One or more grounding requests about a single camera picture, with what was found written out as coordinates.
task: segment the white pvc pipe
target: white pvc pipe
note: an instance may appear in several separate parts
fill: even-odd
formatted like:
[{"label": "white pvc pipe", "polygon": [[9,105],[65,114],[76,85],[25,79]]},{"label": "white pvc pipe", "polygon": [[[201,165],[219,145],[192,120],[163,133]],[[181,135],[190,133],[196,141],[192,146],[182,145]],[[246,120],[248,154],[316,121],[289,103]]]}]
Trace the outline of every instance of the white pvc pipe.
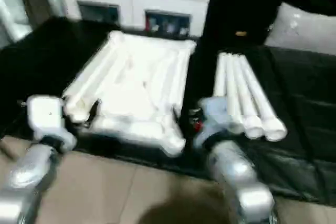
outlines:
[{"label": "white pvc pipe", "polygon": [[243,117],[239,105],[237,85],[233,71],[233,56],[226,54],[226,78],[227,78],[227,112],[230,118],[228,130],[234,134],[244,131]]},{"label": "white pvc pipe", "polygon": [[217,69],[215,76],[215,85],[214,85],[214,97],[223,97],[225,96],[226,83],[225,83],[225,66],[226,66],[226,54],[220,53],[217,58]]},{"label": "white pvc pipe", "polygon": [[275,115],[272,105],[268,101],[246,57],[241,56],[239,58],[239,62],[250,91],[257,104],[257,108],[263,122],[262,124],[266,139],[272,142],[283,139],[287,135],[287,129],[284,123]]},{"label": "white pvc pipe", "polygon": [[105,88],[107,86],[111,86],[115,84],[115,81],[117,80],[118,76],[122,73],[122,71],[125,69],[128,61],[130,60],[130,57],[128,55],[128,52],[125,48],[119,48],[114,53],[116,59],[113,63],[113,65],[109,68],[108,73],[100,82],[96,82],[96,85],[98,86],[94,94],[91,94],[95,98],[99,97],[100,93],[103,93]]},{"label": "white pvc pipe", "polygon": [[237,55],[233,57],[234,73],[237,84],[237,91],[243,111],[245,135],[249,139],[256,139],[264,134],[261,119],[253,103],[252,95],[244,79],[242,69]]}]

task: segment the tiled floor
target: tiled floor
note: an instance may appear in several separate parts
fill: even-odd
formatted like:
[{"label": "tiled floor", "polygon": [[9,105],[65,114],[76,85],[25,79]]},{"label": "tiled floor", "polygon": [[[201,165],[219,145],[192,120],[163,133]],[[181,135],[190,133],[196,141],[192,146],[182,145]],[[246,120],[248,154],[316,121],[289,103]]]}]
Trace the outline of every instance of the tiled floor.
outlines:
[{"label": "tiled floor", "polygon": [[[21,156],[27,142],[3,144]],[[0,154],[0,181],[11,162]],[[278,198],[281,223],[335,223],[336,209]],[[216,184],[72,152],[44,197],[38,224],[228,224]]]}]

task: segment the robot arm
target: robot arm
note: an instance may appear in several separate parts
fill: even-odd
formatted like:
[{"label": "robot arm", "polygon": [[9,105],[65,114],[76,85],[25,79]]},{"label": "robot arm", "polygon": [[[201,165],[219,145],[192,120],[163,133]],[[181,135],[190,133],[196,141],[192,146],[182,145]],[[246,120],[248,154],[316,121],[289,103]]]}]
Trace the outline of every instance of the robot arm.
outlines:
[{"label": "robot arm", "polygon": [[28,121],[34,141],[0,190],[0,224],[35,223],[41,197],[53,182],[57,165],[76,144],[76,138],[64,127],[62,108],[59,98],[28,99]]},{"label": "robot arm", "polygon": [[274,223],[274,200],[269,188],[259,181],[253,163],[232,140],[223,137],[229,119],[222,97],[203,99],[203,127],[194,148],[206,150],[207,168],[223,188],[230,223]]}]

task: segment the pvc pipe frame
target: pvc pipe frame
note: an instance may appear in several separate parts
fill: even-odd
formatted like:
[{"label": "pvc pipe frame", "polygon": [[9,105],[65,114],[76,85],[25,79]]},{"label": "pvc pipe frame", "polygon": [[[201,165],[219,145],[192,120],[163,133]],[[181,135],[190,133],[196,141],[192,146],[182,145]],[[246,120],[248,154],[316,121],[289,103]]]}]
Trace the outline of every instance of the pvc pipe frame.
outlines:
[{"label": "pvc pipe frame", "polygon": [[244,79],[243,71],[239,64],[238,55],[233,57],[234,74],[237,84],[240,105],[243,111],[244,131],[249,139],[256,139],[264,134],[262,122],[253,103],[252,95]]},{"label": "pvc pipe frame", "polygon": [[249,89],[257,104],[262,120],[265,137],[271,142],[282,140],[287,135],[284,123],[275,115],[275,112],[268,101],[260,83],[249,65],[245,56],[239,57],[239,63],[243,70]]},{"label": "pvc pipe frame", "polygon": [[220,53],[217,58],[217,69],[214,86],[214,96],[223,97],[226,93],[226,53]]},{"label": "pvc pipe frame", "polygon": [[228,130],[234,134],[244,131],[243,117],[241,116],[237,84],[233,69],[233,55],[226,55],[226,78],[227,78],[227,112],[230,116]]}]

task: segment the black table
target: black table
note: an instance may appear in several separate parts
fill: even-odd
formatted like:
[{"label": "black table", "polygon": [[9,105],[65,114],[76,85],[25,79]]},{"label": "black table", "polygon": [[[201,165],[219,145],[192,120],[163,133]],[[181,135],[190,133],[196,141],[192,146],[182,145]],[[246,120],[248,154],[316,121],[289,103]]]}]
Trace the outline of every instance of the black table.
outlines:
[{"label": "black table", "polygon": [[[0,130],[30,138],[25,108],[32,94],[62,95],[113,26],[52,19],[0,52]],[[336,57],[267,47],[225,48],[244,53],[289,134],[277,143],[235,140],[276,195],[336,206]],[[190,147],[188,112],[213,90],[217,52],[198,44],[191,56],[181,127],[187,147],[177,158],[107,137],[80,136],[76,150],[207,178],[202,156]]]}]

